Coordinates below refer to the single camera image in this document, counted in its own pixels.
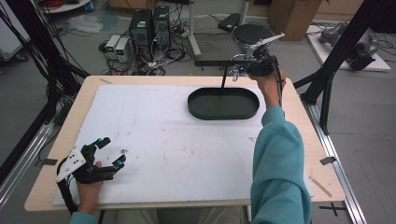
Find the white board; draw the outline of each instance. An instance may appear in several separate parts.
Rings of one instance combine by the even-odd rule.
[[[307,33],[315,33],[320,31],[320,28],[318,28],[316,25],[310,25],[308,28]],[[332,51],[332,47],[330,46],[329,43],[320,43],[320,33],[317,33],[315,35],[307,35],[308,41],[313,47],[316,55],[318,56],[318,59],[320,61],[320,64],[323,64],[327,57],[329,57],[330,52]],[[374,54],[372,56],[375,61],[367,65],[363,69],[363,71],[381,71],[381,72],[386,72],[390,70],[390,67],[382,60],[378,54]],[[343,62],[340,66],[340,69],[347,69],[347,70],[352,70],[350,68],[350,65],[346,62]]]
[[[200,120],[187,106],[200,87],[104,85],[84,120],[76,148],[111,143],[95,157],[108,166],[127,149],[125,167],[102,186],[100,203],[245,200],[265,103],[252,119]],[[75,183],[71,188],[78,202]],[[64,204],[60,193],[54,204]]]

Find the gray floor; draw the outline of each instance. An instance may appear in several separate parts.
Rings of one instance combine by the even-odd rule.
[[[115,19],[105,8],[100,7],[91,15],[98,18],[107,16],[106,26],[100,34],[87,35],[72,32],[63,35],[62,41],[76,61],[90,74],[100,75],[106,69],[106,60],[98,46],[108,40],[112,34],[120,34],[127,30],[129,21]],[[221,13],[235,12],[224,9]],[[86,14],[83,9],[62,13],[56,16],[57,22],[64,22],[68,18]],[[201,8],[197,8],[196,15],[205,15]],[[213,21],[211,17],[196,18],[197,28],[205,21]],[[263,18],[248,18],[248,21],[266,23]],[[215,22],[207,22],[203,27],[216,27]],[[228,59],[239,48],[232,41],[230,35],[196,36],[204,59]],[[396,38],[388,36],[393,44]],[[308,44],[307,40],[298,42],[276,41],[269,47],[270,53],[275,54],[280,66],[292,81],[300,80],[317,71],[320,63]],[[378,54],[383,59],[395,61],[395,57],[380,50]],[[367,223],[396,223],[396,69],[395,63],[389,63],[390,72],[351,72],[340,70],[337,72],[332,86],[332,100],[329,113],[329,132],[332,142],[344,166],[348,180],[358,198]],[[222,76],[217,67],[206,67],[204,71],[193,65],[193,60],[186,63],[174,63],[165,67],[167,76]],[[306,87],[298,92],[303,93]],[[32,60],[22,63],[11,60],[0,67],[0,162],[8,156],[30,126],[33,119],[46,103],[46,81],[39,75]],[[50,146],[43,150],[45,157]],[[1,223],[67,223],[69,215],[63,212],[30,213],[26,212],[23,204],[35,183],[40,171],[39,167],[29,168],[20,183],[16,183],[15,191],[0,211]],[[347,212],[320,209],[320,206],[331,206],[329,203],[315,203],[313,223],[350,223]],[[345,207],[342,203],[334,206]],[[160,213],[168,220],[166,214]],[[106,213],[104,223],[114,213]]]

